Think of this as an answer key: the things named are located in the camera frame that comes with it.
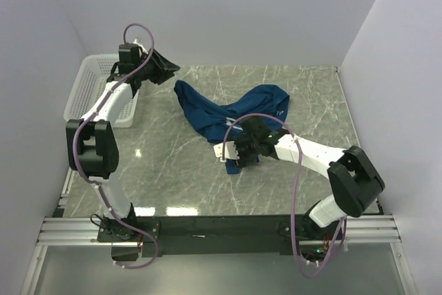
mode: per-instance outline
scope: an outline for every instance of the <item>cable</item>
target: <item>cable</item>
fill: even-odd
[[[319,275],[319,273],[321,273],[321,271],[323,270],[323,268],[325,267],[327,262],[329,262],[331,259],[333,259],[336,256],[336,254],[339,252],[340,248],[343,246],[343,243],[344,243],[344,240],[345,240],[345,234],[347,232],[347,219],[346,218],[341,218],[339,220],[339,223],[338,223],[338,226],[336,228],[336,231],[334,232],[333,238],[331,239],[331,245],[329,246],[329,249],[327,250],[327,253],[325,254],[324,260],[319,264],[319,268],[313,274],[307,274],[304,271],[304,268],[302,267],[302,263],[301,263],[301,260],[303,259],[303,257],[301,255],[298,256],[298,254],[297,254],[298,253],[298,247],[296,245],[296,231],[295,231],[295,228],[296,228],[296,221],[295,221],[295,219],[296,219],[295,218],[295,215],[296,215],[295,214],[296,194],[298,192],[299,176],[300,176],[301,168],[302,168],[301,167],[301,165],[302,165],[302,149],[301,149],[301,145],[299,144],[298,137],[290,129],[290,127],[287,124],[285,124],[285,122],[279,120],[277,117],[272,117],[271,115],[264,114],[264,113],[250,113],[250,114],[247,114],[247,115],[243,115],[242,117],[239,117],[237,120],[232,122],[232,124],[227,129],[226,135],[224,135],[224,139],[222,141],[222,160],[225,160],[226,142],[227,142],[227,138],[229,137],[229,134],[230,134],[233,126],[235,126],[241,120],[245,120],[248,117],[255,117],[255,116],[266,117],[266,118],[272,119],[272,120],[280,123],[284,128],[287,129],[289,134],[294,139],[294,142],[295,142],[296,146],[298,147],[298,152],[299,152],[298,169],[297,169],[296,175],[295,175],[295,180],[294,180],[294,185],[293,185],[293,193],[291,195],[291,213],[290,213],[291,249],[293,251],[293,257],[294,257],[296,263],[298,264],[298,268],[299,268],[301,274],[303,276],[305,276],[306,278],[315,278],[315,277],[317,277],[317,275]],[[344,223],[343,238],[340,241],[338,249],[332,254],[332,247],[334,247],[334,243],[336,242],[336,239],[337,239],[338,234],[339,234],[339,230],[340,230],[341,226],[343,225],[343,223]]]
[[[121,220],[121,218],[113,211],[113,208],[111,207],[111,204],[109,203],[108,198],[106,197],[106,194],[103,192],[103,189],[101,187],[101,182],[95,181],[95,180],[90,180],[88,178],[88,176],[84,173],[79,158],[78,158],[78,139],[79,139],[79,135],[81,133],[81,131],[83,130],[83,128],[94,118],[98,115],[98,113],[100,112],[100,110],[103,108],[103,106],[106,104],[106,102],[109,100],[109,98],[111,97],[111,95],[113,94],[113,92],[115,91],[115,89],[117,89],[119,86],[121,86],[124,82],[126,82],[128,79],[130,79],[136,72],[138,72],[141,68],[143,68],[151,59],[152,54],[153,54],[153,50],[154,50],[154,40],[153,40],[153,35],[152,32],[146,27],[143,26],[142,24],[139,23],[131,23],[129,24],[123,32],[123,40],[124,43],[126,42],[126,33],[127,30],[130,27],[133,26],[137,26],[140,28],[143,28],[149,35],[149,37],[151,38],[151,50],[148,53],[146,59],[142,62],[141,65],[139,65],[136,69],[132,70],[129,74],[125,75],[123,78],[121,78],[104,96],[103,100],[99,103],[98,107],[92,112],[92,114],[85,119],[77,128],[77,130],[75,131],[74,134],[74,140],[73,140],[73,157],[74,157],[74,163],[75,166],[77,167],[77,171],[80,174],[80,176],[89,184],[93,184],[95,186],[98,186],[98,192],[100,194],[100,196],[102,197],[102,200],[106,206],[106,208],[108,209],[108,211],[110,212],[110,214],[112,215],[112,217],[114,217],[114,219],[116,221],[118,221],[119,224],[125,226],[126,228],[129,228],[133,231],[136,231],[139,234],[143,234],[144,236],[147,236],[154,244],[155,244],[155,253],[153,254],[152,259],[150,259],[147,263],[138,265],[138,266],[126,266],[123,265],[120,262],[115,262],[116,265],[120,266],[121,268],[126,268],[126,269],[142,269],[143,267],[146,267],[150,264],[153,263],[153,261],[158,257],[158,255],[160,254],[160,246],[158,245],[158,241],[149,233],[138,229],[137,227],[131,226],[127,223],[125,223],[123,220]]]
[[[101,225],[100,225],[100,224],[97,224],[97,223],[92,219],[92,217],[96,217],[96,218],[98,218],[99,221],[101,221],[101,222],[103,222],[103,218],[100,217],[100,216],[98,216],[96,213],[91,214],[90,217],[89,217],[90,222],[93,223],[95,226],[98,226],[98,228],[100,228]]]

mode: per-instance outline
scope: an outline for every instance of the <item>black bracket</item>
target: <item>black bracket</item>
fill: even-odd
[[[140,66],[147,58],[147,54],[138,44],[121,44],[118,50],[119,61],[114,63],[110,76],[107,82],[117,81],[123,76],[129,74],[138,66]],[[147,79],[154,84],[162,84],[174,76],[174,72],[180,67],[172,64],[169,60],[164,58],[158,51],[153,50],[152,57],[148,63],[136,72],[126,83],[129,83],[132,88],[132,94],[135,96],[141,83]]]
[[[364,150],[352,146],[327,170],[336,204],[352,217],[360,217],[384,190],[385,183]]]
[[[82,122],[83,119],[69,120],[66,124],[68,161],[74,171],[77,170],[73,154],[74,134]],[[88,144],[87,141],[92,137],[95,138],[95,142]],[[109,179],[109,175],[118,167],[119,153],[109,121],[99,120],[87,123],[79,134],[77,150],[81,167],[88,177],[97,176]]]
[[[137,218],[135,210],[131,204],[131,210],[122,221],[130,226],[143,229],[156,240],[160,233],[160,221],[156,218]],[[139,247],[112,246],[112,258],[115,261],[135,261],[139,257],[139,249],[143,249],[145,255],[153,255],[155,245],[147,236],[139,235],[137,232],[122,226],[115,219],[103,218],[97,236],[97,242],[138,242],[143,244]]]
[[[288,134],[288,131],[285,129],[271,131],[260,117],[250,117],[241,122],[241,128],[244,133],[233,138],[239,157],[234,161],[235,168],[246,167],[255,162],[259,155],[278,160],[275,145],[282,136]]]

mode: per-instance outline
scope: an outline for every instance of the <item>glass panel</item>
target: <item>glass panel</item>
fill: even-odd
[[[315,280],[291,256],[165,256],[141,270],[112,265],[109,247],[50,247],[35,294],[404,294],[390,245],[349,245]]]

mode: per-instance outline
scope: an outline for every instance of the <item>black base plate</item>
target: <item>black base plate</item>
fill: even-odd
[[[333,222],[314,234],[305,233],[303,215],[296,216],[297,241],[323,240],[325,233],[331,237],[338,226]],[[137,217],[138,226],[155,236],[162,255],[180,254],[238,254],[278,252],[292,255],[290,215],[273,216],[182,216]],[[100,232],[98,242],[123,242],[121,239]],[[138,234],[129,240],[137,242]],[[152,257],[154,244],[143,238],[143,257]]]

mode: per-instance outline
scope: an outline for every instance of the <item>white basket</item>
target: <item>white basket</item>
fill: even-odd
[[[90,55],[84,58],[70,92],[68,104],[64,109],[64,119],[79,119],[90,110],[99,96],[104,92],[106,79],[111,74],[113,64],[118,61],[118,55]],[[138,93],[123,108],[115,127],[130,127],[133,121]]]

